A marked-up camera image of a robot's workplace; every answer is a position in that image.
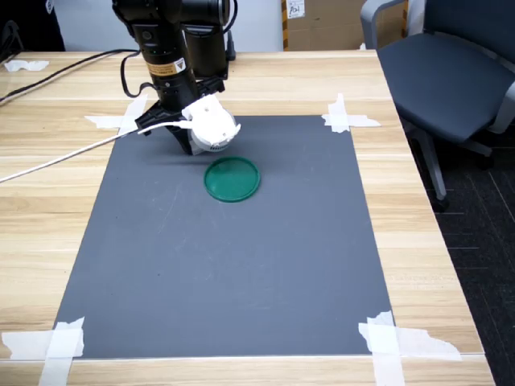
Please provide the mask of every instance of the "office chair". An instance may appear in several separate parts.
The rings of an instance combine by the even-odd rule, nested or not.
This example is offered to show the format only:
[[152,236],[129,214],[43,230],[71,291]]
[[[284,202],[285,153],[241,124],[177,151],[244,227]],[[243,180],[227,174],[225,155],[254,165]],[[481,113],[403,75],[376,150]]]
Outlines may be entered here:
[[[377,49],[378,13],[404,0],[367,0],[361,24]],[[435,187],[437,210],[448,206],[433,138],[490,157],[472,141],[483,129],[504,133],[515,118],[514,0],[426,0],[423,33],[377,51],[406,135],[415,139]]]

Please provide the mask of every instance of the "green petri dish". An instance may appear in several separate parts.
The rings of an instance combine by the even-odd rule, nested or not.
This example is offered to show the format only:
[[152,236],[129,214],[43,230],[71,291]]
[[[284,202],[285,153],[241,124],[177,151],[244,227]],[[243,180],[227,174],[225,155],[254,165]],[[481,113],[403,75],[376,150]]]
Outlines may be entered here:
[[224,157],[213,162],[204,174],[208,193],[224,203],[239,203],[256,192],[261,176],[248,159]]

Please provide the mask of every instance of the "white cable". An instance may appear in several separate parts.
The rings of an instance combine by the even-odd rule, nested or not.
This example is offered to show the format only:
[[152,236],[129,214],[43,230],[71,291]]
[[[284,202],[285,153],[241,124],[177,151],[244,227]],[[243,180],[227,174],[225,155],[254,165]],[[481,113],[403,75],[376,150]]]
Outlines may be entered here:
[[177,121],[177,122],[164,122],[164,123],[158,123],[157,125],[149,126],[141,131],[138,131],[138,134],[144,134],[148,133],[149,131],[153,129],[157,129],[159,127],[166,127],[166,126],[177,126],[181,129],[192,129],[193,125],[190,121]]
[[21,177],[22,175],[28,175],[29,173],[32,173],[33,171],[41,170],[41,169],[44,169],[45,167],[49,167],[49,166],[55,165],[56,163],[59,163],[59,162],[62,162],[62,161],[66,161],[67,159],[75,157],[76,155],[85,153],[86,151],[90,151],[90,150],[96,149],[97,147],[103,146],[103,145],[105,145],[107,143],[110,143],[112,141],[116,141],[117,139],[125,137],[127,134],[133,133],[136,130],[138,130],[138,129],[132,129],[128,133],[113,135],[112,137],[106,138],[103,141],[99,141],[99,142],[93,143],[92,145],[83,147],[82,149],[75,150],[75,151],[73,151],[71,153],[68,153],[68,154],[62,156],[62,157],[56,158],[56,159],[54,159],[52,161],[45,162],[45,163],[43,163],[43,164],[41,164],[39,166],[34,166],[34,167],[30,168],[30,169],[27,169],[27,170],[24,170],[24,171],[20,171],[19,173],[15,173],[13,175],[9,175],[7,177],[4,177],[3,179],[0,179],[0,183],[4,183],[5,181],[9,181],[10,179],[16,179],[18,177]]

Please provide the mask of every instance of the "wall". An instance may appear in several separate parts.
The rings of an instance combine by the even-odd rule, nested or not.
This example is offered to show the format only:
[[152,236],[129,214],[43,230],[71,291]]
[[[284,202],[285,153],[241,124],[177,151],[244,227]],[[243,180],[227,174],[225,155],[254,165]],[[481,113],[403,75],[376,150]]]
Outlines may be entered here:
[[[68,51],[108,51],[136,48],[110,0],[55,0]],[[233,26],[236,50],[282,51],[280,0],[239,0]]]

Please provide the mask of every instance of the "wooden table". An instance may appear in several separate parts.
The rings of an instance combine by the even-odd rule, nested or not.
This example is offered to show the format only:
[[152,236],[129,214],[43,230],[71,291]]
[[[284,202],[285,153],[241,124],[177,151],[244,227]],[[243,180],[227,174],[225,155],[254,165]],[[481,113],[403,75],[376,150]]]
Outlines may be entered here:
[[[26,53],[42,72],[0,70],[0,94],[35,82],[87,53]],[[0,107],[0,175],[38,165],[113,135],[84,115],[123,115],[129,99],[121,55],[61,76]],[[130,89],[149,80],[141,57]],[[406,384],[494,384],[474,322],[373,51],[240,54],[219,95],[234,115],[322,115],[342,92],[349,114],[382,127],[352,129],[397,325],[455,345],[462,362],[403,359]],[[147,108],[156,99],[149,92]],[[52,329],[112,146],[0,185],[0,331]],[[0,359],[8,359],[0,345]],[[0,385],[37,384],[42,363],[0,363]],[[70,385],[374,385],[371,356],[77,360]]]

